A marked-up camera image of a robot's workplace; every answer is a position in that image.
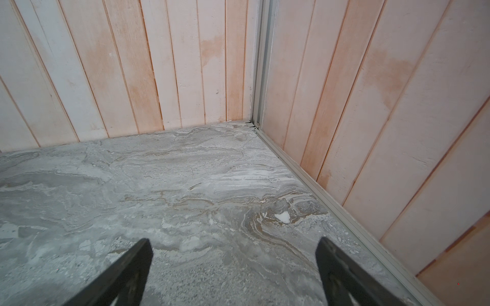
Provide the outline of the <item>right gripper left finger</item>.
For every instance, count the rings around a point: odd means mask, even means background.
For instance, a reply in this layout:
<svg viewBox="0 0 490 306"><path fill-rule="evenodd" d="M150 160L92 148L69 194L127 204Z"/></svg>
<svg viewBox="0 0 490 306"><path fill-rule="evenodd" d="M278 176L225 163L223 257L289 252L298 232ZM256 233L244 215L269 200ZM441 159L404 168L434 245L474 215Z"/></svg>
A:
<svg viewBox="0 0 490 306"><path fill-rule="evenodd" d="M65 305L140 305L152 259L150 240L140 239Z"/></svg>

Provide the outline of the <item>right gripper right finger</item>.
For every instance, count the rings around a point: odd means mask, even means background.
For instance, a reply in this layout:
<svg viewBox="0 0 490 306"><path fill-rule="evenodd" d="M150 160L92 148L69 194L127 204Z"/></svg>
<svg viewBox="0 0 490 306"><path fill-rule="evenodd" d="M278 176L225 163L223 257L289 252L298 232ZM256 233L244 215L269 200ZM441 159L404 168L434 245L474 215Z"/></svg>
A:
<svg viewBox="0 0 490 306"><path fill-rule="evenodd" d="M404 304L327 237L319 240L315 258L329 305Z"/></svg>

